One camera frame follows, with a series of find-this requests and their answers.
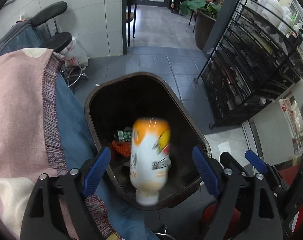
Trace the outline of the white orange drink bottle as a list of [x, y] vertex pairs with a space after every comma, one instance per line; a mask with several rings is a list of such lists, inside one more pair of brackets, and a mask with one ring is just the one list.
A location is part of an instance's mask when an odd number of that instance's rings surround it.
[[130, 182], [141, 206], [158, 204], [168, 178], [171, 129], [166, 120], [141, 118], [132, 129]]

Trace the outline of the dark brown trash bin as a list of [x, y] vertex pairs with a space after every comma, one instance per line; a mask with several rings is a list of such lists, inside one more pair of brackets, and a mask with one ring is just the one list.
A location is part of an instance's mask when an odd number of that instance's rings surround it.
[[96, 148], [111, 150], [106, 183], [126, 203], [146, 211], [172, 208], [198, 190], [192, 150], [210, 157], [211, 149], [162, 78], [139, 72], [103, 83], [84, 111]]

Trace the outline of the blue bed sheet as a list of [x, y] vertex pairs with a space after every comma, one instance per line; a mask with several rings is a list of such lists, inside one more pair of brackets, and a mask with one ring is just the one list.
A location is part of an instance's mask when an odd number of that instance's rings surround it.
[[[80, 168], [97, 154], [84, 107], [59, 74], [56, 80], [56, 115], [67, 169]], [[86, 199], [92, 218], [105, 239], [158, 239], [145, 226], [144, 213], [125, 203], [101, 180], [94, 195]]]

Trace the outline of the orange foam fruit net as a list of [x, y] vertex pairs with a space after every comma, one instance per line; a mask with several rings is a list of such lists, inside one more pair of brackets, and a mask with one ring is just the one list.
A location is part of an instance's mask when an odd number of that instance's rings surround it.
[[121, 142], [121, 141], [113, 141], [112, 146], [115, 151], [124, 157], [130, 157], [131, 155], [131, 143], [130, 142]]

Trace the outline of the green carton in bin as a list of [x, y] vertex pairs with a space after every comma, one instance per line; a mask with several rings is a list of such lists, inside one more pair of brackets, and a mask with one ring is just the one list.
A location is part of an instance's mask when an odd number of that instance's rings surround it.
[[117, 140], [118, 141], [131, 141], [132, 140], [132, 131], [117, 131]]

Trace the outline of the pink spotted blanket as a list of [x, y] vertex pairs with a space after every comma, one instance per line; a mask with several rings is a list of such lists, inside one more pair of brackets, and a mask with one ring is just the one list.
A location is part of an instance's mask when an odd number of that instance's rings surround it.
[[0, 57], [0, 239], [105, 239], [82, 194], [81, 167], [67, 169], [60, 141], [63, 62], [46, 48]]

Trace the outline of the black metal display rack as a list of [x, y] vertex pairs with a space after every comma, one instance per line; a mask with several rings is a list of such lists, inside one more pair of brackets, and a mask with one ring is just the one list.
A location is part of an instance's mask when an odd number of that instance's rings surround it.
[[214, 118], [209, 128], [242, 124], [303, 78], [299, 42], [251, 9], [254, 2], [237, 0], [198, 75]]

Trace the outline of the white plastic bag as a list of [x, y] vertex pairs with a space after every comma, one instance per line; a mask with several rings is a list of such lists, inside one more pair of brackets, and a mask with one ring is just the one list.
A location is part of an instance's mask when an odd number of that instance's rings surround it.
[[65, 59], [65, 67], [80, 66], [86, 68], [88, 66], [89, 57], [87, 53], [79, 46], [77, 39], [73, 36], [68, 46], [60, 52]]

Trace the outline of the black swivel stool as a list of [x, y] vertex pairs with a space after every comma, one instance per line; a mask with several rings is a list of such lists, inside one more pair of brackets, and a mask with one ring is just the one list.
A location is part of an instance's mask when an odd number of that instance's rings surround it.
[[[65, 49], [72, 40], [72, 34], [67, 31], [61, 31], [58, 28], [56, 17], [63, 14], [67, 10], [67, 3], [60, 1], [53, 3], [45, 9], [42, 9], [32, 18], [32, 25], [39, 27], [43, 24], [46, 25], [49, 38], [42, 44], [42, 48], [52, 49], [54, 52], [59, 53]], [[88, 79], [88, 76], [84, 73], [85, 68], [80, 66], [65, 67], [64, 65], [60, 69], [60, 73], [67, 83], [68, 88], [73, 87], [76, 83], [82, 79]]]

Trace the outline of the potted green plant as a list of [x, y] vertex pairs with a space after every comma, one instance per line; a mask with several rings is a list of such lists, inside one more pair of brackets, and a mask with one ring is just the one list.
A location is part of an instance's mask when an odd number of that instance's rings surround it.
[[214, 0], [185, 0], [180, 4], [179, 8], [183, 16], [192, 12], [199, 12], [212, 19], [216, 19], [221, 6], [216, 5]]

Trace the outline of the wooden bar stool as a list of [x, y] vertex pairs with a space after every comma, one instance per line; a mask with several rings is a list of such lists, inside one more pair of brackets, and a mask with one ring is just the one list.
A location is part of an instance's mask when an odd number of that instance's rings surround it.
[[130, 47], [131, 22], [133, 22], [132, 38], [135, 38], [137, 0], [126, 0], [127, 46]]

